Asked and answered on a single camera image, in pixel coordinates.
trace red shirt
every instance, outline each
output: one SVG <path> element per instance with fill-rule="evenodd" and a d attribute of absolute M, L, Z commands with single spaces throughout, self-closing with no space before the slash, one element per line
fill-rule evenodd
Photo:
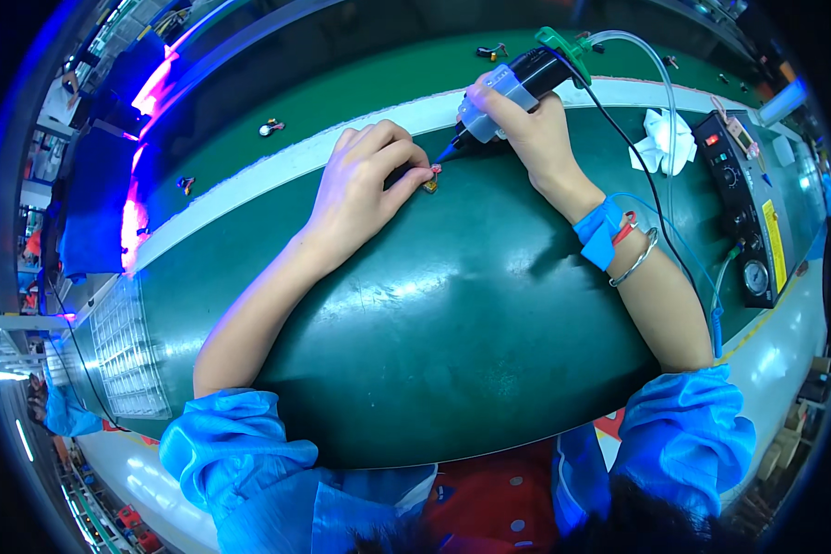
<path fill-rule="evenodd" d="M 548 552 L 553 440 L 441 464 L 422 520 L 442 554 Z"/>

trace silver bracelet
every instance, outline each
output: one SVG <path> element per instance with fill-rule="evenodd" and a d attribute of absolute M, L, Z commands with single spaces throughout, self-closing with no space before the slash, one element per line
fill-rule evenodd
<path fill-rule="evenodd" d="M 652 252 L 653 248 L 656 246 L 656 243 L 658 242 L 658 227 L 653 227 L 652 229 L 650 229 L 650 231 L 647 232 L 646 236 L 650 238 L 650 245 L 647 247 L 646 252 L 642 253 L 640 257 L 637 258 L 637 261 L 634 262 L 634 264 L 631 266 L 631 269 L 626 271 L 624 275 L 622 275 L 618 279 L 610 279 L 609 286 L 619 286 L 622 283 L 622 281 L 627 279 L 628 276 L 631 275 L 631 273 L 633 273 L 634 270 L 636 270 L 640 266 L 640 264 L 643 263 L 643 260 L 646 260 L 647 256 L 650 255 L 650 252 Z"/>

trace red string bracelet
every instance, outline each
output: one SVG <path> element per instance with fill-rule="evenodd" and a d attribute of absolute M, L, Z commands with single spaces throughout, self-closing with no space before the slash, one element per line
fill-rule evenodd
<path fill-rule="evenodd" d="M 621 230 L 616 233 L 616 236 L 612 238 L 612 246 L 616 246 L 620 243 L 625 237 L 628 236 L 628 233 L 637 226 L 637 215 L 634 212 L 625 212 L 625 216 L 628 218 L 628 221 L 625 223 L 625 227 L 622 227 Z"/>

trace white paper towel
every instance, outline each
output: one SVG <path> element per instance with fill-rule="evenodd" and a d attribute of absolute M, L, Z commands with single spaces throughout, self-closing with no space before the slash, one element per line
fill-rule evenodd
<path fill-rule="evenodd" d="M 646 129 L 647 137 L 634 146 L 640 152 L 643 163 L 651 173 L 658 170 L 659 164 L 664 173 L 668 169 L 668 150 L 671 146 L 671 122 L 668 111 L 662 109 L 662 113 L 659 114 L 655 110 L 648 109 L 643 119 L 643 128 Z M 696 139 L 693 138 L 692 130 L 687 122 L 679 114 L 675 140 L 674 174 L 676 175 L 683 170 L 683 166 L 687 165 L 687 161 L 693 161 L 696 158 Z M 630 148 L 628 148 L 628 155 L 631 156 L 631 167 L 643 171 L 640 160 Z"/>

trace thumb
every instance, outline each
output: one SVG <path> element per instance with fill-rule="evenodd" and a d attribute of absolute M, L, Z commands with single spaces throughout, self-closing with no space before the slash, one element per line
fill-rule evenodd
<path fill-rule="evenodd" d="M 529 133 L 529 114 L 510 98 L 482 83 L 470 85 L 466 92 L 477 109 L 493 118 L 509 137 L 521 139 Z"/>
<path fill-rule="evenodd" d="M 416 189 L 422 183 L 431 180 L 433 176 L 434 173 L 428 168 L 412 168 L 400 177 L 397 183 L 382 193 L 384 195 L 382 205 L 389 216 L 393 217 Z"/>

